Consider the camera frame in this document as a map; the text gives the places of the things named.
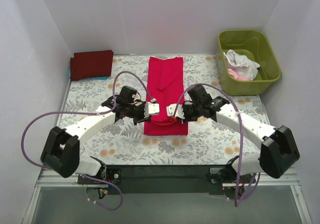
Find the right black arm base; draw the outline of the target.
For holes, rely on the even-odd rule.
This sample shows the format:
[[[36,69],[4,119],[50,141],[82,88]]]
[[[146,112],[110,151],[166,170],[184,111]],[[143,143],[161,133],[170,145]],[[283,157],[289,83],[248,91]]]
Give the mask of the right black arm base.
[[[209,173],[207,173],[206,178],[211,183],[236,183],[237,173],[232,168],[210,168]],[[240,186],[245,183],[249,183],[253,175],[246,174],[241,175],[239,179]]]

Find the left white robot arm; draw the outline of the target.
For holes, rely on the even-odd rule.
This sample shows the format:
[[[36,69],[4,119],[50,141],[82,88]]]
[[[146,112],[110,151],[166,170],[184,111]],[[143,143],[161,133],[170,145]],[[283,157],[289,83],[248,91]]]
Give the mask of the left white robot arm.
[[[136,99],[137,90],[128,86],[122,87],[118,95],[109,97],[96,110],[94,115],[67,126],[64,129],[54,127],[50,130],[41,162],[67,178],[75,174],[89,175],[96,184],[107,179],[107,166],[95,157],[80,154],[80,148],[102,129],[113,125],[125,117],[131,118],[134,124],[151,120],[159,114],[159,104],[155,99],[141,101]]]

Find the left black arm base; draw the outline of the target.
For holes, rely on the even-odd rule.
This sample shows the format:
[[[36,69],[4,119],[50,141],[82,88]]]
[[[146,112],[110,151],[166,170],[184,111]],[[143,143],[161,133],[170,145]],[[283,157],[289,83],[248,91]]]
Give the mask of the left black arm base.
[[[98,173],[96,176],[93,176],[93,178],[99,179],[99,181],[79,176],[77,179],[77,184],[103,184],[101,180],[104,180],[117,185],[122,181],[122,170],[119,168],[107,168],[101,173]]]

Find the bright red t-shirt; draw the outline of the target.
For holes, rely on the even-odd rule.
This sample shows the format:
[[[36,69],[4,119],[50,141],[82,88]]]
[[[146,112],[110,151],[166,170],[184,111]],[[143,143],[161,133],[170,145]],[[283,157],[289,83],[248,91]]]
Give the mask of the bright red t-shirt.
[[[159,103],[160,113],[144,124],[144,134],[151,136],[187,135],[188,124],[167,116],[166,107],[185,99],[180,98],[184,91],[182,57],[161,60],[150,57],[148,65],[147,90]]]

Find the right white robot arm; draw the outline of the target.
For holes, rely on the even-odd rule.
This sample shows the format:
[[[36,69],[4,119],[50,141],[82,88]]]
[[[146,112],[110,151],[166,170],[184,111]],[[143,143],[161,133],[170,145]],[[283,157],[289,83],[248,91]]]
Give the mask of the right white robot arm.
[[[238,132],[241,139],[248,139],[260,150],[259,153],[231,159],[225,165],[227,179],[239,182],[244,175],[265,173],[278,179],[299,159],[300,153],[292,131],[286,127],[264,124],[241,113],[233,100],[225,95],[212,98],[205,84],[194,84],[185,90],[190,104],[177,103],[167,114],[182,122],[196,121],[199,117],[211,119]]]

